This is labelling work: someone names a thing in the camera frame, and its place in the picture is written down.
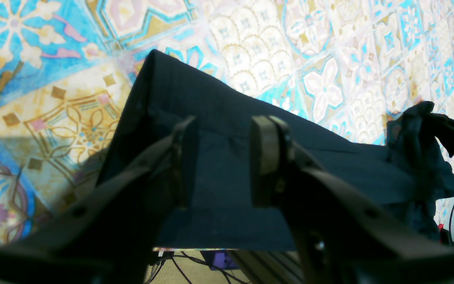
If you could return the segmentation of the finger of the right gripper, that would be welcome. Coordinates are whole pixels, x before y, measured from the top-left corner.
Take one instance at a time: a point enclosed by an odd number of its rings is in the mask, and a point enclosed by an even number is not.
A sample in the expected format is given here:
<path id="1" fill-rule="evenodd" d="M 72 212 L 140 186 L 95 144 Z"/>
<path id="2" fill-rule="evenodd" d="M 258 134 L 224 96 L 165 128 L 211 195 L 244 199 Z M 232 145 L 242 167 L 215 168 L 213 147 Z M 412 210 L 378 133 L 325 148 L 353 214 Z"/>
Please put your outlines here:
<path id="1" fill-rule="evenodd" d="M 435 125 L 435 136 L 446 149 L 449 157 L 454 156 L 454 119 L 444 114 L 432 114 Z"/>

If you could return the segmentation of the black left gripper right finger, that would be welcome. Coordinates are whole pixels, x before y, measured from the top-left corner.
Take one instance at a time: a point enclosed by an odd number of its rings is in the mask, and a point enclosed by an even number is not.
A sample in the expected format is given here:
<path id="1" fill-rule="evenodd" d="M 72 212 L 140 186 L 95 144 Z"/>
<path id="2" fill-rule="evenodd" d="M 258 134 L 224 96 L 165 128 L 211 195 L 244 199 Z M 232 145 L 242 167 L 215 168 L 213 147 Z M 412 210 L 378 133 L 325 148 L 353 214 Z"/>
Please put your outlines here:
<path id="1" fill-rule="evenodd" d="M 454 284 L 454 248 L 421 237 L 331 175 L 274 116 L 250 128 L 252 203 L 278 208 L 306 284 Z"/>

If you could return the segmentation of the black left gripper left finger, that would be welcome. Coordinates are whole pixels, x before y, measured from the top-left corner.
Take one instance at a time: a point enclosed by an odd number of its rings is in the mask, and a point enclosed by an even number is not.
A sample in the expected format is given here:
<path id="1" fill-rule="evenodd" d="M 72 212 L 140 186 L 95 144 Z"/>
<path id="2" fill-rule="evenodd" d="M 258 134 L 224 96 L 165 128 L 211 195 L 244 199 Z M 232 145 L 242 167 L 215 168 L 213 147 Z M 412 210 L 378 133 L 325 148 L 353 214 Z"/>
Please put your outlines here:
<path id="1" fill-rule="evenodd" d="M 141 284 L 162 225 L 192 202 L 194 117 L 29 237 L 0 246 L 0 284 Z"/>

